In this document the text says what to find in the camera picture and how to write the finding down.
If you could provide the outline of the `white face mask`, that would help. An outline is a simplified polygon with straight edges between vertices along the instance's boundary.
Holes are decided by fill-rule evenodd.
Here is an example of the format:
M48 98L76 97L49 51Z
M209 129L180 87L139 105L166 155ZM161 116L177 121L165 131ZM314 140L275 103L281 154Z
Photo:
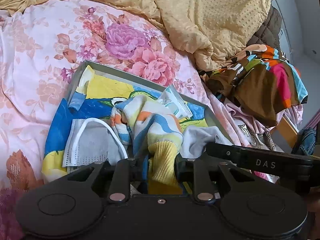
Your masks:
M86 166L97 161L108 161L110 165L116 165L126 158L126 148L105 119L72 120L63 167Z

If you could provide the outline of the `grey face mask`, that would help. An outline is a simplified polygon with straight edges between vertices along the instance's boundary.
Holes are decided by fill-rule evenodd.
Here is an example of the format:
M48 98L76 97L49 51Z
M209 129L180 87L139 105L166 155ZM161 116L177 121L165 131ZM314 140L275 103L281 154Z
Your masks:
M197 159L202 155L209 142L232 145L216 126L188 126L183 131L183 143L180 155L185 159Z

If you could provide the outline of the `pink floral bedsheet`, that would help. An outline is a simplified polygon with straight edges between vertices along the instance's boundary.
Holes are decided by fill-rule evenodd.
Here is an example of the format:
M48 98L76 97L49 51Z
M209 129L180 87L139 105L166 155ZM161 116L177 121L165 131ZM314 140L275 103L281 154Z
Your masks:
M236 145L248 140L202 85L186 53L142 17L89 0L50 0L1 11L1 239L20 239L20 196L66 174L63 150L46 150L54 114L85 60L127 71L208 105Z

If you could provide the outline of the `blue jeans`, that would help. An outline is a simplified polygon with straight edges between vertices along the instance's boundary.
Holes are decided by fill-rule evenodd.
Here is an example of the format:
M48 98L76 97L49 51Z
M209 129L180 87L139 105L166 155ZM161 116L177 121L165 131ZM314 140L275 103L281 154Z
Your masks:
M301 129L291 153L294 155L311 156L315 149L315 143L316 131L311 127Z

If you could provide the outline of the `grey tray with frog picture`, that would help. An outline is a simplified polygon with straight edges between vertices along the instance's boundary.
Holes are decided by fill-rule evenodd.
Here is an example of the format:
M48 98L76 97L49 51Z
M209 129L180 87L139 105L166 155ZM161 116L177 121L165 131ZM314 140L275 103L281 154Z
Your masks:
M98 75L91 66L82 73L70 100L62 99L44 148L42 174L50 182L71 167L141 158L142 178L149 186L178 185L174 162L201 156L208 142L231 145L208 126L203 109L185 103L176 89L149 93Z

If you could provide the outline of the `beige dotted quilt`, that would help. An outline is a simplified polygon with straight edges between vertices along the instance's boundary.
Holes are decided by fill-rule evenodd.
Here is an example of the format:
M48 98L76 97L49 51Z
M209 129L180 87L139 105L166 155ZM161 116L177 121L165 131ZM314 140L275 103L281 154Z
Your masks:
M48 0L1 0L10 13ZM172 45L193 54L199 69L221 68L266 20L271 0L93 0L147 18Z

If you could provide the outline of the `striped colourful sock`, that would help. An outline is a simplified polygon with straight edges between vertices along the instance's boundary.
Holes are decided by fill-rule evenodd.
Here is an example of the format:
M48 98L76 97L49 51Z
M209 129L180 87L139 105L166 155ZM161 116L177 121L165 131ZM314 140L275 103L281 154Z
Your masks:
M111 127L120 142L142 160L142 180L149 194L182 194L174 170L183 134L176 116L142 94L116 104Z

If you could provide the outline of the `pink satin cloth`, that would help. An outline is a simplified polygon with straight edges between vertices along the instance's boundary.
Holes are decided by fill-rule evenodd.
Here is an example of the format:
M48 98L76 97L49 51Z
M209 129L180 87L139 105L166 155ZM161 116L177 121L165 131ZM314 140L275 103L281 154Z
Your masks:
M209 90L207 86L204 86L204 88L206 90L208 98L211 101L213 109L217 109L221 112L219 116L223 117L230 124L231 131L236 133L236 137L241 141L242 145L250 146L248 141L245 139L243 133L236 125L236 121L243 121L248 128L250 128L254 133L257 134L261 134L264 132L270 133L270 130L275 127L264 126L254 116L244 112L241 107L237 107L230 100L219 100L216 96L212 94L212 92ZM287 116L298 129L298 126L302 123L303 106L293 106L278 113L277 124L279 124L283 115ZM292 148L287 144L287 142L284 140L284 138L278 131L271 134L271 137L274 143L277 144L283 151L291 151Z

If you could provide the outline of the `cream baroque patterned cloth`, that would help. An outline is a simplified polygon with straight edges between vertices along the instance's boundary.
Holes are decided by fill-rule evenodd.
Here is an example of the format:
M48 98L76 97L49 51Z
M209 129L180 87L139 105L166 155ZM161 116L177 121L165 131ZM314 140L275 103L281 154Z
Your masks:
M261 150L283 152L283 150L274 143L269 132L261 134L254 133L243 121L236 121L236 125L251 147Z

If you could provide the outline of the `wooden bed frame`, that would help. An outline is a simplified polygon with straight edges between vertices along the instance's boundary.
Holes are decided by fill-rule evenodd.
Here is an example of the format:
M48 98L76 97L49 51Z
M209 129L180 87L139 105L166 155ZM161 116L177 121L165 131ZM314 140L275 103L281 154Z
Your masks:
M270 130L270 134L273 134L276 131L278 131L287 144L293 148L297 142L299 130L287 116L282 116L279 124Z

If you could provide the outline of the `brown quilted jacket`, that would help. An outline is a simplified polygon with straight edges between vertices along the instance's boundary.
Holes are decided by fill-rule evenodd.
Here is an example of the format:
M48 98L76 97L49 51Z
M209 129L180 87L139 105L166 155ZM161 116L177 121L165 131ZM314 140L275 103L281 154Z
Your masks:
M262 23L258 31L256 31L251 39L247 42L247 46L253 44L264 44L279 50L279 33L281 30L281 24L281 14L276 8L272 6L268 13L267 19Z

